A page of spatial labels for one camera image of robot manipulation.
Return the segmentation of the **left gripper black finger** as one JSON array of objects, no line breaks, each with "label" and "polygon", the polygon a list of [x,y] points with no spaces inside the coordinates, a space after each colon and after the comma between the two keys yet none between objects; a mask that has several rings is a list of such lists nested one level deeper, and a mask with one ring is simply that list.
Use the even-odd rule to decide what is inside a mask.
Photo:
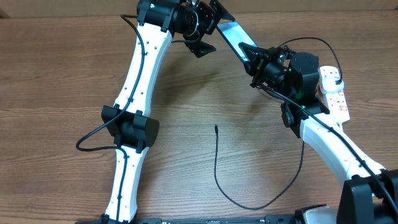
[{"label": "left gripper black finger", "polygon": [[210,7],[214,11],[214,20],[219,22],[220,20],[235,21],[235,18],[225,9],[225,7],[219,2],[219,0],[211,0]]},{"label": "left gripper black finger", "polygon": [[185,40],[184,43],[197,58],[216,51],[213,45],[201,40]]}]

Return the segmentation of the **dark blue Galaxy smartphone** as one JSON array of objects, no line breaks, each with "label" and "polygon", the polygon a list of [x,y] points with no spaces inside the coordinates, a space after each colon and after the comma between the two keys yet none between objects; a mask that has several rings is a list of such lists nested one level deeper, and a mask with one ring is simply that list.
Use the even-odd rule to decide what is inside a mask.
[{"label": "dark blue Galaxy smartphone", "polygon": [[217,25],[217,30],[240,61],[248,62],[249,59],[240,48],[239,43],[243,42],[253,47],[257,47],[257,45],[241,25],[238,22],[222,22]]}]

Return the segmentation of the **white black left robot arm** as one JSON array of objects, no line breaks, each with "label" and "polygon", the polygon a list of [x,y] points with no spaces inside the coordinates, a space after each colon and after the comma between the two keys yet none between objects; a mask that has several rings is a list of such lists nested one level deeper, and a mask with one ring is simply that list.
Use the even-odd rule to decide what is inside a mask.
[{"label": "white black left robot arm", "polygon": [[159,121],[150,118],[152,94],[164,56],[176,33],[200,58],[216,49],[202,41],[220,20],[234,17],[217,0],[139,1],[137,40],[123,89],[101,117],[116,146],[116,170],[105,211],[109,223],[131,223],[137,214],[137,190],[144,158],[155,143]]}]

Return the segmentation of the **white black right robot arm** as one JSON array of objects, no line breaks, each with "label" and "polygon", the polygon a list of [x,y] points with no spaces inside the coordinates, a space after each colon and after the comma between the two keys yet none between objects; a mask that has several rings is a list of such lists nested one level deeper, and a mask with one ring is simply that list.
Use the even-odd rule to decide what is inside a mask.
[{"label": "white black right robot arm", "polygon": [[287,128],[311,146],[342,186],[337,209],[327,205],[295,211],[292,223],[397,223],[397,171],[368,157],[340,127],[337,102],[317,96],[318,57],[288,46],[262,49],[240,42],[238,57],[251,86],[281,99]]}]

